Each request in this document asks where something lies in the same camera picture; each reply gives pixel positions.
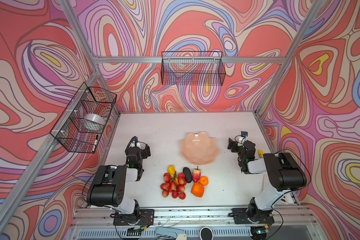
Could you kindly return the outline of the yellow fake mango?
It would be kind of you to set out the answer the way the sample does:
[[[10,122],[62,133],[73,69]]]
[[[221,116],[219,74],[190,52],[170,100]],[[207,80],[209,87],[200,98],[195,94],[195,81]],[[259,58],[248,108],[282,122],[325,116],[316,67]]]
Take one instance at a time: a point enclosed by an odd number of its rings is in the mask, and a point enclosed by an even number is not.
[[[173,165],[168,167],[168,173],[170,174],[171,178],[173,178],[175,176],[176,170]]]

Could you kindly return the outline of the red grape bunch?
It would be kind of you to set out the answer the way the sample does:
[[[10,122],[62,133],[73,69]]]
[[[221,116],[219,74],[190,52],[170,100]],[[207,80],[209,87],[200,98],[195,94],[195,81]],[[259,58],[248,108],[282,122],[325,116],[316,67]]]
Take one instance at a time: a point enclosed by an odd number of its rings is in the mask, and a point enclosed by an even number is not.
[[[186,184],[185,175],[180,173],[171,176],[170,173],[165,173],[163,176],[164,182],[160,185],[162,190],[162,197],[167,198],[171,196],[173,199],[186,199]]]

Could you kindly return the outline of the small orange tangerine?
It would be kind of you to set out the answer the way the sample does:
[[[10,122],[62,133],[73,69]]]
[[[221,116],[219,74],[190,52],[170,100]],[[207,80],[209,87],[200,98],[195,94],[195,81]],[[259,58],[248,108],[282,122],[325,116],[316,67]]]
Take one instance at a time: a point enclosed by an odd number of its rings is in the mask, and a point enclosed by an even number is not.
[[[199,180],[199,183],[203,186],[207,186],[209,184],[209,179],[206,176],[202,176]]]

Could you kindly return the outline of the red fake strawberry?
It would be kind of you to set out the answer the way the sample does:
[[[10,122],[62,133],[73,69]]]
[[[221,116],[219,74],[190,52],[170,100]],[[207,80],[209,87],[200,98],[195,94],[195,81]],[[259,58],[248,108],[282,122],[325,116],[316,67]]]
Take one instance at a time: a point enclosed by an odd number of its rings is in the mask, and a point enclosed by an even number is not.
[[[193,170],[192,180],[194,183],[198,183],[200,178],[201,178],[201,170],[199,169],[199,167],[197,167],[196,169]]]

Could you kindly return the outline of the dark fake avocado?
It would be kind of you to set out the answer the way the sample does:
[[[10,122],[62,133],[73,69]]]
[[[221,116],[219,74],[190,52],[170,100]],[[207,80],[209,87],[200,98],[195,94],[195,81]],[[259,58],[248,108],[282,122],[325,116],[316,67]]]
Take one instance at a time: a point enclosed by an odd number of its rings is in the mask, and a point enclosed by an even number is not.
[[[189,168],[184,167],[183,168],[183,174],[185,175],[184,179],[186,180],[186,182],[188,184],[193,181],[193,175],[192,175],[191,170]]]

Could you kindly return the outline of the orange fake persimmon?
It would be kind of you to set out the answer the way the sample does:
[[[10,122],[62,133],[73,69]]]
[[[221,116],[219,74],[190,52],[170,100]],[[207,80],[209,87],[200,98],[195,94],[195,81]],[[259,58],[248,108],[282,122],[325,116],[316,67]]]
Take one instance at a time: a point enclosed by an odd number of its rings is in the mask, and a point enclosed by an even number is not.
[[[201,183],[194,183],[191,189],[191,193],[198,198],[202,198],[205,192],[205,186]]]

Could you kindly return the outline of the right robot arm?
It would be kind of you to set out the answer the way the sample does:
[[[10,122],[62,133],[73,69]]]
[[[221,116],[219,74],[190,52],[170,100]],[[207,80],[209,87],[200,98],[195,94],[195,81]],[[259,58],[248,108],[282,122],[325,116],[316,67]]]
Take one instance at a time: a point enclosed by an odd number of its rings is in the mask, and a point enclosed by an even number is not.
[[[307,176],[290,153],[263,154],[255,158],[256,145],[251,141],[229,138],[228,150],[238,154],[241,172],[247,175],[266,173],[269,183],[259,195],[252,198],[246,214],[250,221],[259,222],[273,211],[273,205],[285,194],[307,186]]]

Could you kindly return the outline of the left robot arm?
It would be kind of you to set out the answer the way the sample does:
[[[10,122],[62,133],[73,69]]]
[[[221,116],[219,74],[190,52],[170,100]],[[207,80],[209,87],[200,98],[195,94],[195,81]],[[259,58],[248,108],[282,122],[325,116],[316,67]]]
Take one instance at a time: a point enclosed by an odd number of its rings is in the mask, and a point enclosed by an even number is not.
[[[143,160],[151,156],[149,145],[140,142],[134,136],[126,149],[124,165],[100,166],[89,187],[86,202],[89,206],[108,207],[122,216],[140,216],[140,206],[137,200],[124,196],[127,182],[141,180],[144,169]]]

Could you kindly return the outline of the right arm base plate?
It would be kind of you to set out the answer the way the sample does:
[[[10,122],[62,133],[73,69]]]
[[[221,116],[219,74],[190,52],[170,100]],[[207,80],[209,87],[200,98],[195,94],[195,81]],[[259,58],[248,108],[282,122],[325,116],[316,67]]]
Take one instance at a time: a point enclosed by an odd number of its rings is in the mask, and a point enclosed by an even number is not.
[[[263,224],[272,225],[275,223],[272,211],[252,210],[248,208],[233,208],[228,214],[234,219],[236,225],[240,224]]]

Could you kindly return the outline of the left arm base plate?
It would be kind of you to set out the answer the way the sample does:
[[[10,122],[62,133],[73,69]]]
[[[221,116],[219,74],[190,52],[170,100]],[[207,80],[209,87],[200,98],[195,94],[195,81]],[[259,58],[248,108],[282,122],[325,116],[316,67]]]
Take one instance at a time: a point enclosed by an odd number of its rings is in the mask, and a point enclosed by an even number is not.
[[[154,223],[155,210],[154,209],[142,209],[135,210],[133,214],[122,215],[118,212],[114,212],[110,215],[113,219],[114,226],[140,226],[149,227]]]

